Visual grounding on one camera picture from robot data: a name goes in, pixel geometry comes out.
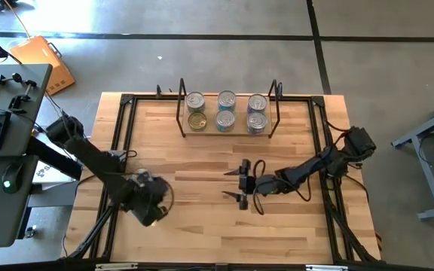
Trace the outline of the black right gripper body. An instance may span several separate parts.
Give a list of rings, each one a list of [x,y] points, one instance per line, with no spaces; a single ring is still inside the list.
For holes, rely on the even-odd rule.
[[[251,162],[244,159],[238,169],[239,175],[239,189],[240,194],[238,196],[239,210],[248,209],[248,199],[247,196],[252,194],[255,189],[255,177],[249,174],[251,169]]]

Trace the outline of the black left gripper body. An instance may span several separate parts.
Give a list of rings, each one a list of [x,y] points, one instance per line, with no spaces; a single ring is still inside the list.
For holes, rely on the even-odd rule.
[[[139,189],[136,189],[133,183],[132,190],[124,201],[124,211],[131,212],[142,226],[149,227],[167,216],[171,209],[171,206],[162,206],[164,197],[171,193],[171,186],[163,179],[163,190],[151,191],[150,181],[141,183]]]

